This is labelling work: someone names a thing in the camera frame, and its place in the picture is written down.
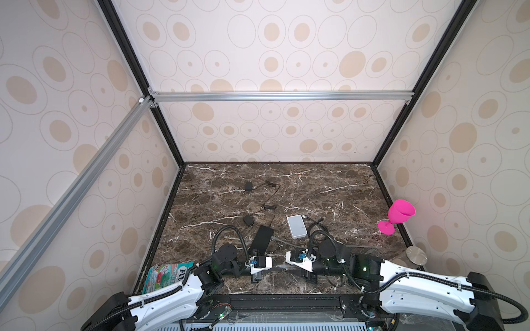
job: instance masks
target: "white plastic mount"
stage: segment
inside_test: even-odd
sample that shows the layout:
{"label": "white plastic mount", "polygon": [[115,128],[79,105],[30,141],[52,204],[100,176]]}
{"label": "white plastic mount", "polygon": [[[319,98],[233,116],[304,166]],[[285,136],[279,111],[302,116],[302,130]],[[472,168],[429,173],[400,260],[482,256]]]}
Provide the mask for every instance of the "white plastic mount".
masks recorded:
{"label": "white plastic mount", "polygon": [[313,262],[306,256],[302,259],[302,262],[296,263],[291,261],[291,251],[285,253],[285,262],[288,264],[299,266],[300,268],[313,272]]}
{"label": "white plastic mount", "polygon": [[272,268],[272,257],[270,256],[266,256],[265,257],[265,268],[255,268],[254,267],[254,264],[251,264],[250,265],[250,274],[253,275],[253,274],[256,274],[260,271],[263,271],[263,270],[267,270],[267,269],[270,269]]}

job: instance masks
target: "small black charger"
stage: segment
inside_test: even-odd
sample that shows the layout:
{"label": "small black charger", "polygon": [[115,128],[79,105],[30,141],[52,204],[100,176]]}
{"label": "small black charger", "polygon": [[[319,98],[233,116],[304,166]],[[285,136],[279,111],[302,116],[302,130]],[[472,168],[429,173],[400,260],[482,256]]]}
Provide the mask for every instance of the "small black charger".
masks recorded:
{"label": "small black charger", "polygon": [[243,222],[245,222],[248,227],[254,226],[254,218],[252,217],[252,215],[243,216]]}
{"label": "small black charger", "polygon": [[245,182],[245,191],[252,192],[252,182]]}

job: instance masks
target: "black cable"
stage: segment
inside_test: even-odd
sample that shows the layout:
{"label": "black cable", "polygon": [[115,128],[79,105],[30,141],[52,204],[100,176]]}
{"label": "black cable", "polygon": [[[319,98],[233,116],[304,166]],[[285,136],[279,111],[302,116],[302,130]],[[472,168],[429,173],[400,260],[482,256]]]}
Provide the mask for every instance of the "black cable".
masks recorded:
{"label": "black cable", "polygon": [[249,250],[246,247],[245,239],[243,238],[243,235],[241,234],[239,229],[233,225],[225,225],[221,229],[219,229],[219,231],[215,233],[213,239],[211,240],[211,254],[213,255],[215,253],[215,245],[217,244],[217,239],[221,235],[221,232],[223,232],[224,230],[228,230],[228,229],[232,229],[235,231],[235,233],[237,233],[237,236],[239,237],[239,240],[241,241],[241,246],[243,246],[243,252],[245,253],[245,259],[246,259],[245,265],[246,265],[247,263],[250,262]]}
{"label": "black cable", "polygon": [[274,206],[274,209],[272,211],[274,212],[274,215],[272,215],[272,219],[270,220],[269,227],[272,226],[272,222],[274,222],[274,218],[276,217],[276,206]]}
{"label": "black cable", "polygon": [[311,222],[313,222],[313,223],[311,223],[311,224],[309,225],[309,227],[307,228],[307,236],[308,236],[308,237],[311,235],[311,229],[313,229],[315,226],[318,226],[318,227],[320,227],[321,230],[326,231],[327,233],[329,233],[328,228],[327,228],[324,224],[321,223],[321,222],[324,220],[323,217],[319,218],[317,221],[315,221],[314,219],[312,219],[312,218],[309,217],[309,216],[306,216],[305,218],[308,219],[308,220],[310,220]]}
{"label": "black cable", "polygon": [[258,188],[262,187],[262,186],[265,185],[265,184],[266,184],[266,183],[263,182],[263,183],[259,184],[258,186],[253,187],[252,190],[254,191],[255,189],[258,189]]}
{"label": "black cable", "polygon": [[[197,267],[193,266],[193,267],[188,268],[186,270],[186,273],[184,274],[184,279],[182,279],[182,284],[181,285],[177,286],[173,290],[168,291],[166,293],[162,293],[162,294],[159,294],[157,296],[147,298],[147,299],[144,300],[143,304],[146,305],[146,304],[154,302],[156,300],[167,298],[167,297],[172,296],[173,294],[179,292],[180,290],[182,290],[182,287],[184,285],[186,285],[186,282],[188,281],[188,278],[190,276],[191,271],[193,271],[195,268],[197,268]],[[136,302],[136,303],[133,303],[132,305],[128,305],[128,306],[125,306],[123,308],[120,308],[120,309],[116,310],[115,312],[112,312],[112,313],[108,314],[107,316],[103,317],[99,321],[91,324],[88,328],[84,329],[83,331],[94,331],[97,327],[105,324],[106,322],[112,320],[113,318],[122,317],[126,312],[131,311],[131,310],[133,310],[135,308],[138,308],[140,306],[142,306],[142,302]]]}
{"label": "black cable", "polygon": [[[335,241],[333,236],[331,236],[329,233],[324,232],[322,230],[316,230],[315,232],[313,232],[311,234],[311,236],[309,238],[309,245],[308,245],[308,249],[307,249],[307,255],[311,256],[313,254],[313,241],[314,241],[315,235],[317,235],[317,234],[321,234],[321,235],[327,237],[331,241],[331,244],[333,245],[333,248],[335,249],[335,258],[337,259],[337,261],[342,261],[342,257],[340,256],[340,252],[339,252],[339,248],[337,246],[337,242]],[[431,275],[426,275],[426,274],[419,273],[419,272],[402,272],[402,273],[397,274],[397,275],[393,276],[392,278],[390,278],[383,286],[381,286],[381,287],[379,287],[379,288],[377,288],[377,289],[375,289],[373,291],[365,291],[364,287],[361,287],[361,285],[359,285],[355,281],[355,279],[351,275],[350,271],[346,267],[346,264],[345,263],[339,263],[339,264],[342,267],[342,271],[344,272],[344,274],[346,275],[346,277],[348,278],[350,283],[353,284],[353,286],[355,286],[358,290],[360,290],[362,293],[365,293],[365,294],[377,294],[377,293],[383,292],[384,290],[388,289],[393,283],[397,282],[399,279],[404,278],[404,277],[407,277],[407,278],[408,277],[417,277],[417,278],[423,278],[423,279],[426,279],[426,280],[434,281],[434,282],[437,282],[437,283],[440,283],[440,284],[444,284],[444,285],[447,285],[447,286],[450,286],[450,287],[461,288],[463,290],[471,291],[473,293],[480,293],[480,294],[485,294],[487,296],[492,296],[492,297],[494,297],[496,299],[499,299],[499,300],[502,300],[504,302],[507,302],[510,305],[512,305],[512,306],[516,307],[517,309],[519,309],[520,315],[517,316],[517,317],[513,317],[513,318],[503,318],[502,322],[504,324],[522,323],[522,322],[524,322],[524,321],[526,321],[528,319],[528,310],[526,310],[526,308],[523,307],[523,305],[521,305],[519,302],[517,302],[517,301],[515,301],[515,300],[513,300],[513,299],[511,299],[511,298],[509,298],[507,296],[503,296],[502,294],[498,294],[498,293],[495,293],[495,292],[492,292],[492,291],[488,291],[488,290],[474,288],[472,286],[461,285],[459,283],[455,283],[455,282],[452,282],[452,281],[449,281],[449,280],[445,280],[445,279],[440,279],[438,277],[431,276]]]}
{"label": "black cable", "polygon": [[328,283],[330,283],[331,286],[333,286],[333,287],[341,288],[341,287],[343,287],[344,285],[346,285],[346,282],[343,282],[343,281],[342,281],[342,277],[340,277],[340,281],[341,281],[342,283],[340,283],[340,284],[333,284],[333,282],[331,281],[331,279],[329,279],[328,275],[325,275],[325,276],[326,276],[326,280],[328,281]]}
{"label": "black cable", "polygon": [[274,221],[274,218],[276,217],[276,208],[277,208],[277,206],[276,206],[276,205],[269,205],[269,204],[267,204],[267,202],[268,202],[270,199],[272,199],[272,197],[273,197],[276,193],[278,193],[278,190],[280,189],[281,185],[280,185],[280,184],[271,183],[271,182],[269,182],[269,181],[265,181],[265,183],[263,183],[263,184],[267,184],[267,185],[270,186],[270,187],[276,187],[276,190],[274,191],[274,193],[273,193],[268,199],[266,199],[266,200],[261,204],[261,206],[260,206],[260,210],[253,212],[253,213],[250,214],[249,216],[253,216],[253,215],[255,215],[255,214],[259,213],[259,212],[262,212],[262,211],[264,211],[264,210],[272,210],[272,211],[274,211],[274,215],[272,216],[272,220],[271,220],[270,223],[269,223],[269,227],[270,227],[270,226],[272,225],[272,222]]}

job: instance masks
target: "circle patterned wallpaper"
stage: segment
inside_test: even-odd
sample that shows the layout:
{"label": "circle patterned wallpaper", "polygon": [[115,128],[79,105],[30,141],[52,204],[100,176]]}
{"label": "circle patterned wallpaper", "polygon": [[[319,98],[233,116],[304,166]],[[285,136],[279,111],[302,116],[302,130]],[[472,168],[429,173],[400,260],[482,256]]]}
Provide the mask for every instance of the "circle patterned wallpaper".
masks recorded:
{"label": "circle patterned wallpaper", "polygon": [[[176,172],[147,111],[4,309],[0,330],[78,329],[109,296],[130,293]],[[47,211],[25,209],[12,240],[23,243],[27,220]]]}
{"label": "circle patterned wallpaper", "polygon": [[163,92],[412,89],[459,3],[115,1]]}
{"label": "circle patterned wallpaper", "polygon": [[139,98],[90,1],[2,13],[1,31],[18,33],[0,32],[0,270]]}
{"label": "circle patterned wallpaper", "polygon": [[[2,9],[0,270],[139,98],[93,1]],[[162,142],[144,114],[2,311],[0,330],[79,329],[111,294],[130,291],[176,175]]]}
{"label": "circle patterned wallpaper", "polygon": [[186,161],[368,162],[403,100],[161,103]]}
{"label": "circle patterned wallpaper", "polygon": [[416,205],[407,230],[428,270],[484,273],[526,307],[529,87],[530,1],[485,1],[379,167],[392,198]]}

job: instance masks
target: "pink silicone glass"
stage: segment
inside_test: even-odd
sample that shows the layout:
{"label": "pink silicone glass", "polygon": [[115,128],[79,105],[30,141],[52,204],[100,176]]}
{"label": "pink silicone glass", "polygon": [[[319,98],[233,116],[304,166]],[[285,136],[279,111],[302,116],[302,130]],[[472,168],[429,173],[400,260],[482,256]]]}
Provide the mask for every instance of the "pink silicone glass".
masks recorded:
{"label": "pink silicone glass", "polygon": [[399,224],[407,221],[416,214],[416,208],[406,200],[396,200],[388,210],[388,219],[391,223]]}
{"label": "pink silicone glass", "polygon": [[382,233],[384,233],[386,235],[391,235],[395,231],[394,225],[392,223],[390,223],[389,221],[387,221],[387,220],[379,221],[377,223],[377,227],[379,228],[379,230]]}

